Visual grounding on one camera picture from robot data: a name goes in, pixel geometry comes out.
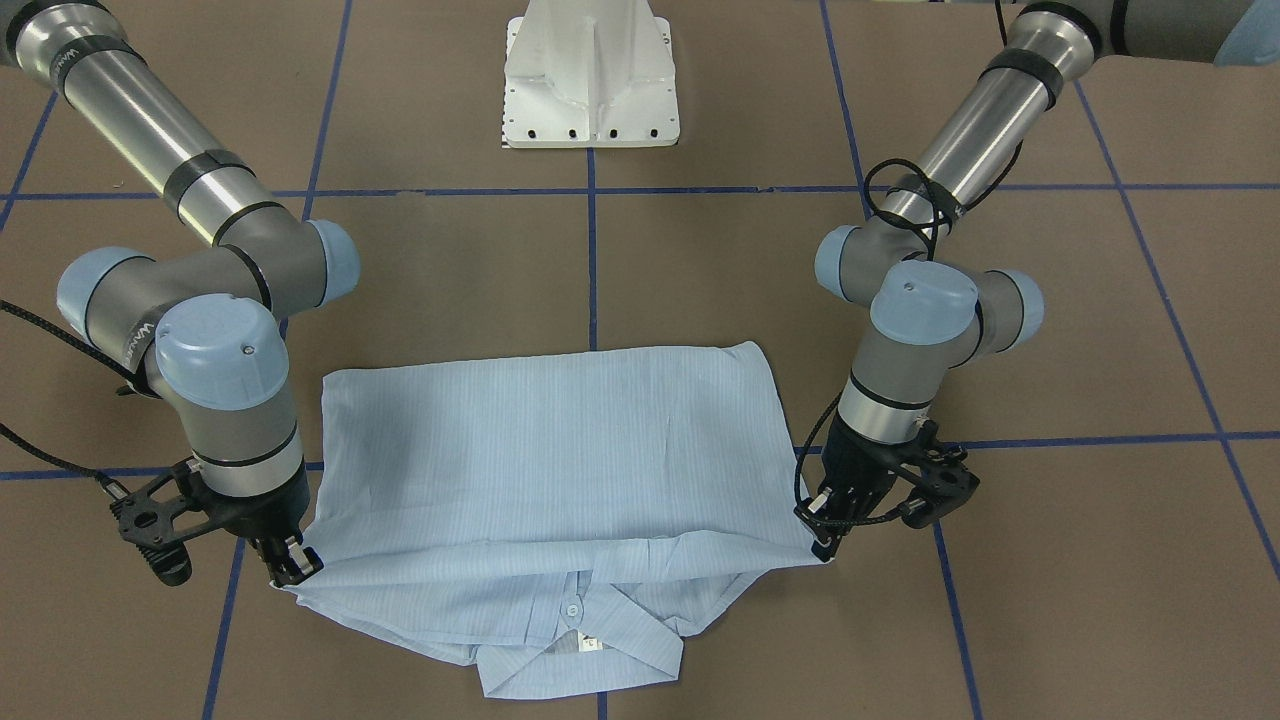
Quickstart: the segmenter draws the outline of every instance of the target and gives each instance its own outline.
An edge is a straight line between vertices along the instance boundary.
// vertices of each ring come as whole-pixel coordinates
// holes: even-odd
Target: folded shirt
[[[486,697],[675,680],[762,574],[815,565],[755,343],[340,370],[300,605],[476,665]]]

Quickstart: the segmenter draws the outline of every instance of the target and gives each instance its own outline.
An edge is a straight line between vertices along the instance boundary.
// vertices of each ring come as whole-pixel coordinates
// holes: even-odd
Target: brown floor
[[[855,163],[915,156],[998,46],[989,8],[652,0],[684,136],[591,156],[498,147],[524,0],[110,5],[294,213],[360,245],[358,291],[291,324],[316,461],[339,368],[742,340],[800,442],[865,325],[812,270],[861,218]],[[983,488],[945,534],[859,529],[831,566],[765,577],[677,683],[485,701],[472,669],[296,607],[225,534],[163,588],[87,480],[0,445],[0,717],[1276,717],[1277,96],[1280,67],[1132,59],[1069,86],[942,250],[1050,304],[937,407]],[[0,73],[0,295],[58,318],[78,255],[200,243],[47,101]],[[131,482],[186,454],[168,407],[3,322],[0,420]]]

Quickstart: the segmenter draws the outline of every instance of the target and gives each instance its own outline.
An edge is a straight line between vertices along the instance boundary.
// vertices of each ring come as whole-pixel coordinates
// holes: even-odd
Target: white plastic bracket
[[[671,24],[646,0],[530,0],[507,24],[506,73],[504,146],[680,140]]]

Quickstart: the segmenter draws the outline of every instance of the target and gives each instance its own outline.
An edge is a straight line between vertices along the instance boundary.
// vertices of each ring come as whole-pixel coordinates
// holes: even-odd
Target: shirt tag
[[[579,652],[591,652],[594,650],[604,650],[604,643],[599,638],[593,638],[591,635],[584,635],[581,630],[575,630],[577,633],[577,651]]]

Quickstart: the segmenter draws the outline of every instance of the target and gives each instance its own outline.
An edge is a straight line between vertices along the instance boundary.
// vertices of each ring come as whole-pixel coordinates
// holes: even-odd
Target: light blue joint cap
[[[324,297],[316,307],[324,307],[329,302],[356,290],[360,282],[360,252],[356,243],[342,229],[338,223],[329,220],[307,220],[320,234],[320,243],[324,246],[324,268],[326,279]]]
[[[1044,293],[1041,292],[1039,286],[1027,273],[1018,270],[1000,272],[1014,281],[1014,284],[1018,286],[1018,292],[1023,296],[1023,329],[1018,333],[1018,340],[1005,348],[1007,352],[1030,340],[1039,332],[1041,325],[1044,324]]]
[[[960,270],[932,260],[904,260],[890,268],[872,300],[872,323],[884,337],[906,345],[941,345],[973,323],[978,286]]]
[[[156,364],[169,387],[210,410],[247,410],[275,397],[289,354],[271,311],[247,297],[183,300],[156,325]]]
[[[854,225],[840,225],[827,233],[818,246],[818,255],[813,259],[813,274],[818,278],[818,284],[845,302],[850,300],[840,284],[840,259],[845,254],[845,242],[855,229],[858,228]]]
[[[1267,65],[1280,59],[1280,0],[1254,0],[1213,59],[1215,65]]]
[[[82,338],[88,340],[84,316],[88,315],[88,301],[97,284],[116,265],[133,258],[154,260],[150,255],[128,247],[100,247],[81,255],[63,270],[63,277],[58,281],[58,311]]]

